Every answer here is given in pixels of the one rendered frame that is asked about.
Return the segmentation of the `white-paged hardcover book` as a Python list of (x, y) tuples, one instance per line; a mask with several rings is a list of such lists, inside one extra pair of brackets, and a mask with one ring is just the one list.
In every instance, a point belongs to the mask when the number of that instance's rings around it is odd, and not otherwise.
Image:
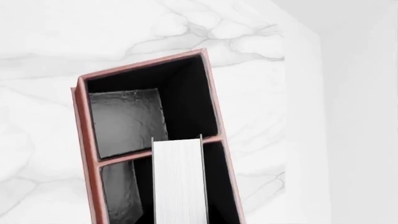
[(152, 141), (155, 224), (209, 224), (202, 136)]

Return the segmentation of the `pink caddy with black lining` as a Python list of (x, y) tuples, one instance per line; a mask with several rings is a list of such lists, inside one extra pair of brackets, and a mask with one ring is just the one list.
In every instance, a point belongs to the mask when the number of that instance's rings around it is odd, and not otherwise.
[(246, 224), (208, 53), (82, 75), (71, 89), (92, 224), (155, 224), (152, 141), (202, 139), (209, 224)]

